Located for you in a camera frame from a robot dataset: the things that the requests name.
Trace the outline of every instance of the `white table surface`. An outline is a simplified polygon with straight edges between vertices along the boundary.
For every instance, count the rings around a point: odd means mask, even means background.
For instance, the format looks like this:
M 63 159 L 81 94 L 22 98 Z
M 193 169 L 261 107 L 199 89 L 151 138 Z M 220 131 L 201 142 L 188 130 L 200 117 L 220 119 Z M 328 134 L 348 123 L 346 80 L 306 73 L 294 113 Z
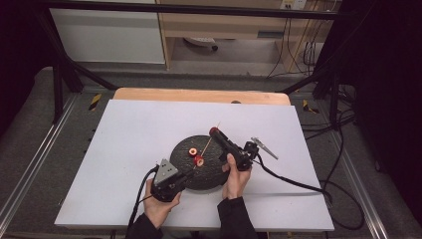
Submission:
M 238 145 L 257 136 L 279 157 L 275 160 L 260 150 L 276 174 L 319 187 L 294 107 L 111 100 L 55 224 L 125 227 L 147 171 L 168 159 L 179 141 L 208 135 L 218 122 Z M 221 199 L 221 187 L 207 192 L 186 189 L 163 227 L 217 229 Z M 256 163 L 244 199 L 257 231 L 333 230 L 320 193 L 285 183 Z M 138 215 L 142 212 L 141 204 Z

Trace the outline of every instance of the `circular base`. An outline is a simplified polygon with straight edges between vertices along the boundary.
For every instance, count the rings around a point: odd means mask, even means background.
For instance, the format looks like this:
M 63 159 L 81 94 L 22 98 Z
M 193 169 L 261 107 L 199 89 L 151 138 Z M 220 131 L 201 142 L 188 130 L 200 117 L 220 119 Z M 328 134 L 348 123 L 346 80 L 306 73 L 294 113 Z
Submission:
M 195 135 L 180 141 L 171 152 L 170 162 L 180 171 L 188 171 L 194 168 L 193 158 L 189 155 L 189 149 L 194 147 L 201 155 L 207 145 L 210 136 Z M 196 166 L 193 178 L 186 182 L 186 188 L 192 190 L 209 190 L 226 182 L 229 172 L 223 172 L 221 167 L 224 162 L 219 157 L 223 153 L 220 145 L 214 140 L 208 144 L 205 153 L 202 155 L 204 164 Z

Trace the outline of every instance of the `gray carpet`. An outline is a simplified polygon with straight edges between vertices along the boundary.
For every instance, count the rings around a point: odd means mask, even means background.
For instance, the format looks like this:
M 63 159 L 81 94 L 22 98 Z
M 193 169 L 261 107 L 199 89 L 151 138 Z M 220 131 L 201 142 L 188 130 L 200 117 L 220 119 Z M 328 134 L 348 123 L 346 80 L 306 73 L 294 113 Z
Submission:
M 123 87 L 143 88 L 176 88 L 176 89 L 208 89 L 272 92 L 280 90 L 296 82 L 295 78 L 277 78 L 264 80 L 258 77 L 227 76 L 195 76 L 171 74 L 113 74 L 102 76 Z M 37 77 L 36 87 L 25 106 L 16 117 L 13 125 L 0 141 L 0 203 L 4 204 L 8 195 L 19 181 L 26 165 L 31 160 L 53 118 L 53 99 L 51 74 L 42 72 Z M 308 92 L 307 86 L 302 92 Z M 84 158 L 84 150 L 89 147 L 89 138 L 94 135 L 106 107 L 107 100 L 113 92 L 103 94 L 94 112 L 88 111 L 95 93 L 83 93 L 79 96 L 68 122 L 57 138 L 50 154 L 38 173 L 27 196 L 10 223 L 7 233 L 30 232 L 72 235 L 107 235 L 109 231 L 69 230 L 54 225 L 60 210 L 59 202 L 66 197 L 71 183 Z M 302 100 L 292 100 L 297 107 L 301 123 L 322 123 L 320 114 L 304 112 Z M 403 203 L 388 175 L 374 169 L 373 159 L 359 132 L 358 125 L 350 124 L 344 128 L 346 148 L 359 171 L 365 186 L 373 200 L 378 214 L 391 238 L 422 238 L 421 227 L 413 219 Z M 326 178 L 336 150 L 329 134 L 308 140 L 311 157 L 318 178 Z M 332 181 L 351 192 L 341 165 L 335 171 Z M 332 216 L 347 225 L 355 225 L 359 219 L 358 212 L 350 199 L 341 192 L 329 188 L 334 198 Z M 295 233 L 297 238 L 321 238 L 320 233 Z M 349 231 L 335 225 L 335 231 L 329 233 L 330 238 L 370 238 L 371 234 L 365 225 L 357 231 Z M 287 233 L 271 233 L 271 238 L 288 238 Z

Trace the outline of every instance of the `black sleeve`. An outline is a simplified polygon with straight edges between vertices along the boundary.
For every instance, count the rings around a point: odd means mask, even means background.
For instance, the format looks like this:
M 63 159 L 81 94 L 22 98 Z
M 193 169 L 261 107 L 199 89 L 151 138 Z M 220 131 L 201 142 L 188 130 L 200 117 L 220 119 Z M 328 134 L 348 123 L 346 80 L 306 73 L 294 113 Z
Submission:
M 217 208 L 221 221 L 221 238 L 258 239 L 243 197 L 231 200 L 226 198 Z
M 127 230 L 126 239 L 160 239 L 161 237 L 161 230 L 157 230 L 143 213 Z

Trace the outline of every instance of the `human hand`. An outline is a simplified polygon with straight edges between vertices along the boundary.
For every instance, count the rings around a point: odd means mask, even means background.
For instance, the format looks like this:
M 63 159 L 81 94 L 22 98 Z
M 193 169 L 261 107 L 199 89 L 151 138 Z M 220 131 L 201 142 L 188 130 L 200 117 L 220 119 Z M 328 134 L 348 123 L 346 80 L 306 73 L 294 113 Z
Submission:
M 236 160 L 231 153 L 227 154 L 227 163 L 222 167 L 223 171 L 230 170 L 229 178 L 223 186 L 223 199 L 234 199 L 243 195 L 246 183 L 251 177 L 252 166 L 246 171 L 239 171 Z
M 146 181 L 146 191 L 144 198 L 151 195 L 151 184 L 152 179 L 148 179 Z M 177 193 L 177 195 L 171 202 L 161 202 L 153 196 L 143 201 L 143 209 L 145 215 L 152 222 L 156 229 L 160 228 L 161 225 L 164 223 L 165 219 L 168 216 L 168 213 L 170 213 L 171 211 L 171 208 L 179 204 L 180 196 L 181 192 Z

